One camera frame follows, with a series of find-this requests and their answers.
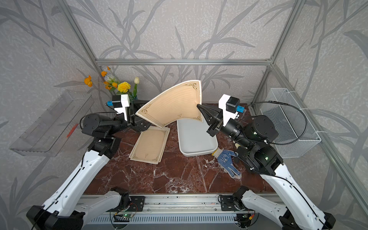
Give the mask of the beige stationery sheet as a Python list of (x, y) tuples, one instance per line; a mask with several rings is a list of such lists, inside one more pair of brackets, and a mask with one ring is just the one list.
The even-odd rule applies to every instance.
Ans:
[(160, 163), (169, 133), (170, 129), (168, 127), (149, 127), (140, 134), (129, 155), (130, 160), (151, 164)]
[(161, 128), (180, 119), (202, 122), (198, 104), (202, 104), (201, 81), (188, 80), (162, 92), (143, 105), (135, 115)]

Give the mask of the white plastic storage box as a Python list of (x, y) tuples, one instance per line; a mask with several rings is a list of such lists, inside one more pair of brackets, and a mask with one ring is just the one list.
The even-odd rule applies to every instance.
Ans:
[(212, 154), (218, 148), (216, 137), (210, 136), (209, 125), (191, 119), (177, 120), (179, 150), (186, 157)]

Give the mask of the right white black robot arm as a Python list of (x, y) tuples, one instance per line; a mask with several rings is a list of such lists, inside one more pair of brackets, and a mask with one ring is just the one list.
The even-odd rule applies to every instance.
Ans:
[(284, 203), (276, 204), (242, 186), (233, 194), (237, 209), (254, 210), (284, 230), (331, 230), (334, 227), (335, 217), (313, 204), (273, 148), (278, 132), (268, 117), (256, 116), (249, 124), (242, 126), (233, 118), (225, 121), (224, 111), (220, 108), (201, 104), (197, 108), (209, 125), (207, 132), (212, 137), (221, 132), (234, 143), (233, 150), (214, 152), (219, 165), (231, 176), (236, 176), (238, 171), (233, 159), (238, 158), (250, 171), (261, 175)]

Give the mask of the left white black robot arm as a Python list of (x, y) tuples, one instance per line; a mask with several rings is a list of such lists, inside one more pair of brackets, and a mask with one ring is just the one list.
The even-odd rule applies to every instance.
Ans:
[(85, 205), (77, 203), (95, 176), (117, 153), (121, 139), (115, 134), (128, 128), (143, 132), (151, 126), (150, 122), (136, 115), (145, 104), (144, 100), (136, 99), (129, 103), (120, 96), (113, 96), (107, 103), (115, 113), (113, 118), (106, 112), (96, 112), (80, 119), (82, 133), (93, 137), (93, 141), (60, 188), (43, 205), (32, 206), (28, 210), (26, 216), (33, 229), (80, 230), (106, 211), (121, 211), (135, 206), (129, 192), (118, 187)]

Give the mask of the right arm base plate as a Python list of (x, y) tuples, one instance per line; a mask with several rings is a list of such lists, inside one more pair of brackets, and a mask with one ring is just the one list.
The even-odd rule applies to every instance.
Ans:
[(239, 209), (234, 203), (232, 195), (219, 195), (218, 202), (221, 205), (222, 211), (243, 211), (244, 209)]

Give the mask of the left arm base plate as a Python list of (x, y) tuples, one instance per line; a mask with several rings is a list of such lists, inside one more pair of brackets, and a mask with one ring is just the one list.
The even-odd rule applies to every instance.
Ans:
[(142, 212), (145, 203), (145, 196), (134, 195), (129, 196), (127, 205), (124, 207), (124, 211), (128, 212)]

